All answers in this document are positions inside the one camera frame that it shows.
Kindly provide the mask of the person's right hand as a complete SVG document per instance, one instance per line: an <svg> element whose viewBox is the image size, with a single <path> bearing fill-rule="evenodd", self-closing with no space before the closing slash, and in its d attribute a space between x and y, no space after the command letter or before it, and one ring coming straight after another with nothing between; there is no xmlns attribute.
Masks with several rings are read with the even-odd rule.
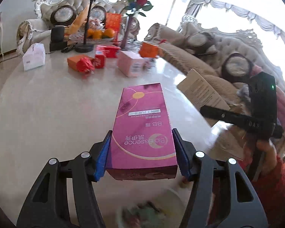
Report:
<svg viewBox="0 0 285 228"><path fill-rule="evenodd" d="M261 164L259 176L265 176L275 169L277 166L277 153L276 148L270 140L258 139L255 140L255 134L246 133L243 137L245 141L243 147L244 154L244 165L248 166L253 161L253 152L255 149L262 151L264 153L264 159Z"/></svg>

